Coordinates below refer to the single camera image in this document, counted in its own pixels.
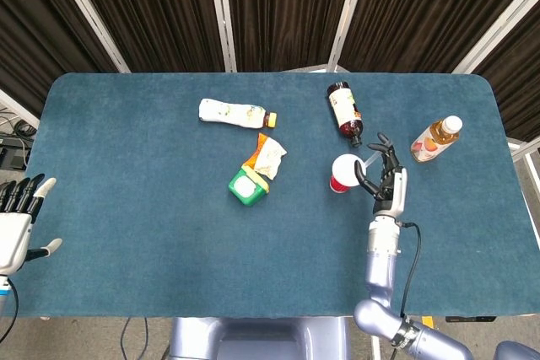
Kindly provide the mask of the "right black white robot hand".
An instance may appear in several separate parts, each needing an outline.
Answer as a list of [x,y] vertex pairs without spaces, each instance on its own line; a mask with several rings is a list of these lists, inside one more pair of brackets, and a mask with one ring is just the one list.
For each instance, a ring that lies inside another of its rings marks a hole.
[[377,136],[380,142],[370,143],[368,148],[381,154],[380,184],[365,177],[359,162],[354,163],[354,174],[359,185],[374,197],[373,215],[398,219],[404,212],[408,173],[400,164],[392,141],[383,132],[378,132]]

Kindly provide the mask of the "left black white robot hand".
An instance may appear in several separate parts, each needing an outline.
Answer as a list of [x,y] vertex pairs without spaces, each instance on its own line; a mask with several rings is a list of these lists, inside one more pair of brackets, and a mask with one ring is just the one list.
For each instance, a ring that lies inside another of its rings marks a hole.
[[1,276],[17,272],[25,262],[48,257],[62,245],[53,239],[48,245],[30,249],[30,237],[43,203],[57,183],[44,174],[1,184]]

